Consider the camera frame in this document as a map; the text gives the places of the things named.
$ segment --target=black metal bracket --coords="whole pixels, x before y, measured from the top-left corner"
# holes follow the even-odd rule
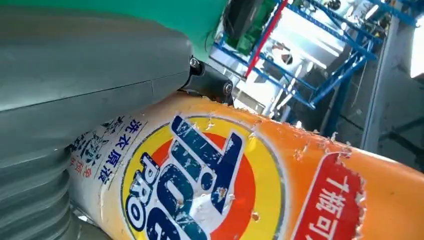
[[[194,96],[206,96],[218,103],[234,105],[233,82],[209,64],[192,57],[190,76],[180,91]]]

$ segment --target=gray machine part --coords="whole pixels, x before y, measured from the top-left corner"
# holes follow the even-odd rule
[[[35,8],[0,7],[0,29],[0,238],[107,239],[70,211],[66,146],[183,86],[190,42],[151,21]]]

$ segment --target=metal bolt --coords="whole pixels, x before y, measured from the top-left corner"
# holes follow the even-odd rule
[[[229,82],[224,84],[224,95],[228,96],[233,91],[233,85]]]
[[[199,67],[199,65],[200,65],[200,63],[199,63],[199,61],[196,58],[192,57],[190,59],[190,66],[191,67],[197,69]]]

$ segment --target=red pole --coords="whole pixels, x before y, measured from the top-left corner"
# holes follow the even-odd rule
[[[271,33],[273,32],[276,24],[280,20],[281,12],[286,7],[287,2],[289,0],[284,0],[275,11],[275,15],[273,16],[272,21],[269,23],[269,27],[266,30],[266,32],[263,34],[262,41],[259,43],[258,48],[256,49],[256,52],[253,55],[252,61],[249,63],[249,66],[247,67],[247,71],[245,74],[246,79],[248,78],[249,74],[251,73],[252,69],[255,67],[256,63],[259,61],[259,54],[261,53],[262,47],[267,42],[267,39],[270,37]]]

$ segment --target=green plastic part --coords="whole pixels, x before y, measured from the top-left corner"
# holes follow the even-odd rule
[[[239,39],[228,38],[226,43],[239,53],[249,56],[255,44],[261,38],[264,26],[270,19],[271,13],[274,11],[276,3],[274,0],[264,0],[252,21],[252,25]]]

